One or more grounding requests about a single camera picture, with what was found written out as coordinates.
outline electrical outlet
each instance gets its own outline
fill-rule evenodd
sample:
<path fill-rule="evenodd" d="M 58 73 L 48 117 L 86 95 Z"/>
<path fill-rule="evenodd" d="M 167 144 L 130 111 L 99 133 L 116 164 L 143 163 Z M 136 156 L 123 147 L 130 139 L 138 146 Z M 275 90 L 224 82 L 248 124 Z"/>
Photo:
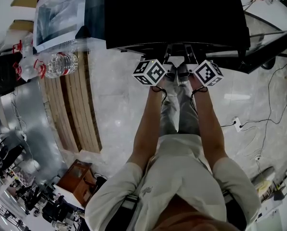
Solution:
<path fill-rule="evenodd" d="M 236 131 L 240 132 L 242 130 L 240 119 L 238 117 L 235 117 L 233 122 L 234 122 L 234 126 L 235 126 Z"/>
<path fill-rule="evenodd" d="M 261 158 L 260 154 L 255 155 L 255 160 L 258 161 Z"/>

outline ceiling light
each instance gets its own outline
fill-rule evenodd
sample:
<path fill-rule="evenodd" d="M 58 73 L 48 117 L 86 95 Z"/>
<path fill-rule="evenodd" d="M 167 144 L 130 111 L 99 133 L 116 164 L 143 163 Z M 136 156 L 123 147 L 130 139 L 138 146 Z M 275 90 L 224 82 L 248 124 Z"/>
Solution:
<path fill-rule="evenodd" d="M 6 225 L 8 225 L 7 221 L 3 217 L 1 217 L 1 219 Z"/>
<path fill-rule="evenodd" d="M 249 95 L 242 95 L 242 94 L 225 94 L 224 96 L 225 99 L 230 99 L 230 100 L 249 100 L 250 96 Z"/>
<path fill-rule="evenodd" d="M 11 195 L 11 198 L 12 198 L 15 202 L 17 202 L 16 199 L 14 199 L 12 195 Z"/>

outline equipment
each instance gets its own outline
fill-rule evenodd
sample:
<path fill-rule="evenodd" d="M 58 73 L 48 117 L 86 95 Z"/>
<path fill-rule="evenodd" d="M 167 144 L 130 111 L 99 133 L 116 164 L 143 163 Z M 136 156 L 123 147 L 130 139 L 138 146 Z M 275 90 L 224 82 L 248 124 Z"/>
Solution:
<path fill-rule="evenodd" d="M 205 87 L 212 87 L 224 78 L 218 66 L 207 60 L 204 60 L 193 72 Z"/>
<path fill-rule="evenodd" d="M 133 76 L 143 85 L 156 86 L 166 74 L 166 69 L 157 60 L 142 61 L 137 65 Z"/>
<path fill-rule="evenodd" d="M 204 60 L 249 74 L 287 49 L 287 31 L 249 36 L 241 0 L 105 0 L 105 38 L 163 66 L 183 56 L 185 75 Z"/>

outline gray tiled floor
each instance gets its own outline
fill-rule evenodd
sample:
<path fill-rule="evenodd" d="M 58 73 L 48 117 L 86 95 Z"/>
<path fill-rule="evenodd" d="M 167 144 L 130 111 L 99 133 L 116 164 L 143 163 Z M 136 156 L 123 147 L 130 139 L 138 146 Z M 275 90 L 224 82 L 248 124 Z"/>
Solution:
<path fill-rule="evenodd" d="M 247 24 L 251 34 L 275 31 L 248 16 Z M 103 149 L 101 155 L 85 154 L 81 157 L 94 162 L 95 170 L 111 176 L 131 154 L 148 87 L 140 85 L 131 76 L 140 59 L 138 54 L 106 50 L 105 43 L 99 42 L 89 58 L 93 102 Z M 268 82 L 272 73 L 286 63 L 286 58 L 278 57 L 272 70 L 258 68 L 250 75 L 223 69 L 225 79 L 210 88 L 220 124 L 231 124 L 235 116 L 242 123 L 249 119 L 266 119 L 269 115 Z M 274 121 L 280 119 L 287 104 L 287 81 L 284 76 L 287 76 L 287 67 L 275 74 L 270 86 L 271 119 Z M 258 173 L 254 157 L 262 147 L 265 122 L 247 124 L 243 129 L 252 126 L 255 127 L 240 133 L 234 127 L 223 128 L 227 153 L 249 177 Z M 279 174 L 284 173 L 287 167 L 287 109 L 279 125 L 268 123 L 260 166 L 261 170 L 274 166 Z"/>

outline cable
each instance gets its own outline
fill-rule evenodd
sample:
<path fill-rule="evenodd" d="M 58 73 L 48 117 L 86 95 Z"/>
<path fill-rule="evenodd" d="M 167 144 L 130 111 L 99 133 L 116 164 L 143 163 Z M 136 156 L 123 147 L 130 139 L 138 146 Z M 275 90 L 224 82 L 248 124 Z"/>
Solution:
<path fill-rule="evenodd" d="M 193 108 L 193 110 L 196 112 L 197 115 L 198 115 L 198 113 L 197 113 L 197 110 L 196 110 L 194 102 L 193 102 L 193 96 L 195 95 L 196 92 L 207 92 L 207 91 L 208 91 L 208 88 L 204 87 L 204 86 L 199 87 L 196 90 L 192 91 L 192 95 L 190 98 L 190 104 L 191 104 L 191 107 Z"/>
<path fill-rule="evenodd" d="M 242 5 L 243 7 L 250 5 L 253 2 L 253 0 L 250 0 L 247 4 Z"/>
<path fill-rule="evenodd" d="M 257 128 L 257 127 L 256 127 L 256 126 L 252 126 L 252 127 L 248 128 L 248 129 L 241 130 L 240 132 L 246 132 L 247 130 L 250 130 L 250 129 L 252 129 L 252 128 Z"/>
<path fill-rule="evenodd" d="M 236 124 L 236 121 L 234 121 L 233 124 L 221 126 L 221 128 L 230 127 L 230 126 L 233 126 L 234 124 Z"/>
<path fill-rule="evenodd" d="M 19 112 L 18 112 L 18 109 L 17 109 L 17 106 L 16 106 L 16 97 L 17 97 L 17 95 L 18 95 L 18 88 L 16 88 L 16 94 L 14 93 L 14 91 L 11 92 L 11 94 L 13 95 L 13 101 L 12 101 L 12 98 L 11 98 L 11 105 L 12 105 L 12 110 L 13 110 L 13 112 L 14 112 L 14 115 L 15 115 L 15 117 L 17 118 L 18 123 L 19 123 L 19 126 L 20 126 L 20 129 L 19 129 L 18 127 L 15 127 L 15 130 L 24 132 L 24 130 L 27 129 L 27 124 L 26 124 L 26 122 L 22 119 L 22 117 L 20 116 L 20 114 L 19 114 Z M 30 146 L 29 146 L 28 142 L 27 142 L 25 139 L 24 139 L 24 141 L 25 141 L 25 143 L 27 144 L 28 149 L 29 149 L 29 152 L 30 152 L 30 154 L 31 154 L 31 159 L 32 159 L 33 164 L 34 164 L 34 168 L 37 170 L 37 172 L 39 172 L 38 168 L 36 167 L 36 163 L 35 163 L 35 161 L 34 161 L 34 159 L 33 159 L 33 154 L 32 154 L 32 152 L 31 152 Z"/>
<path fill-rule="evenodd" d="M 160 92 L 160 91 L 162 91 L 163 93 L 165 93 L 165 97 L 164 97 L 163 100 L 162 100 L 162 105 L 163 105 L 165 99 L 167 98 L 167 92 L 166 92 L 166 90 L 163 89 L 163 88 L 161 88 L 161 87 L 159 87 L 159 86 L 152 86 L 151 89 L 152 89 L 152 91 L 154 91 L 154 92 Z"/>
<path fill-rule="evenodd" d="M 252 2 L 251 2 L 251 4 L 246 8 L 246 9 L 244 9 L 244 12 L 246 11 L 246 10 L 248 10 L 249 8 L 250 8 L 250 6 L 255 2 L 256 0 L 253 0 Z"/>
<path fill-rule="evenodd" d="M 263 138 L 263 142 L 262 142 L 262 147 L 259 149 L 259 150 L 260 150 L 259 156 L 261 156 L 262 151 L 263 151 L 263 148 L 264 148 L 264 142 L 265 142 L 265 139 L 266 139 L 266 137 L 267 137 L 267 126 L 268 126 L 269 121 L 271 120 L 270 117 L 271 117 L 271 114 L 272 114 L 271 99 L 270 99 L 270 84 L 271 84 L 271 81 L 272 81 L 273 76 L 275 75 L 275 73 L 276 73 L 277 71 L 279 71 L 279 70 L 284 69 L 286 66 L 287 66 L 287 63 L 286 63 L 282 68 L 276 69 L 276 70 L 274 71 L 274 73 L 272 74 L 272 77 L 271 77 L 271 79 L 270 79 L 270 81 L 269 81 L 269 84 L 268 84 L 268 97 L 269 97 L 270 114 L 269 114 L 268 119 L 266 119 L 267 122 L 266 122 L 266 124 L 265 124 L 264 138 Z M 276 122 L 276 123 L 275 123 L 275 122 L 273 121 L 275 124 L 279 124 L 279 123 L 281 122 L 281 120 L 282 120 L 282 118 L 283 118 L 283 114 L 284 114 L 286 108 L 287 108 L 287 105 L 285 106 L 285 108 L 284 108 L 284 110 L 283 110 L 283 112 L 282 112 L 282 115 L 281 115 L 281 118 L 280 118 L 279 122 Z"/>
<path fill-rule="evenodd" d="M 274 124 L 278 125 L 278 124 L 281 122 L 282 118 L 283 118 L 283 115 L 284 115 L 284 112 L 285 112 L 286 108 L 287 108 L 287 104 L 286 104 L 286 106 L 284 107 L 284 110 L 283 110 L 282 115 L 281 115 L 281 117 L 280 117 L 280 119 L 279 119 L 278 122 L 274 122 L 274 121 L 271 120 L 271 119 L 264 119 L 264 120 L 260 120 L 260 121 L 250 120 L 250 121 L 247 121 L 246 123 L 244 123 L 243 125 L 241 125 L 241 127 L 243 127 L 243 126 L 244 126 L 245 124 L 247 124 L 247 123 L 253 123 L 253 122 L 254 122 L 254 123 L 257 123 L 257 122 L 262 122 L 262 121 L 272 121 Z"/>

